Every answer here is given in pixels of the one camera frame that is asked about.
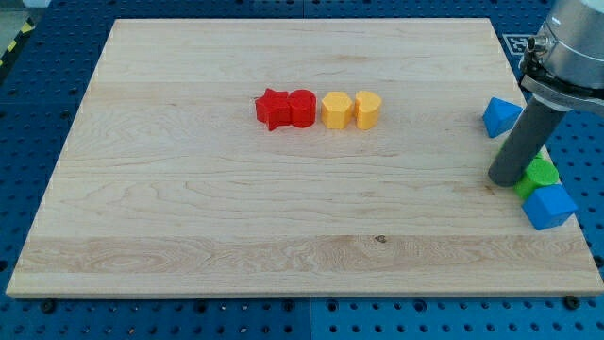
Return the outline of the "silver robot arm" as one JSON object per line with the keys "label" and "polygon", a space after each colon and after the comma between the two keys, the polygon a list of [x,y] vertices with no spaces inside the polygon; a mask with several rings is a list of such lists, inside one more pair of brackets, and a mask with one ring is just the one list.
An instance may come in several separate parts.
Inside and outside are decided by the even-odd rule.
{"label": "silver robot arm", "polygon": [[521,86],[557,111],[603,114],[603,0],[558,0],[520,61]]}

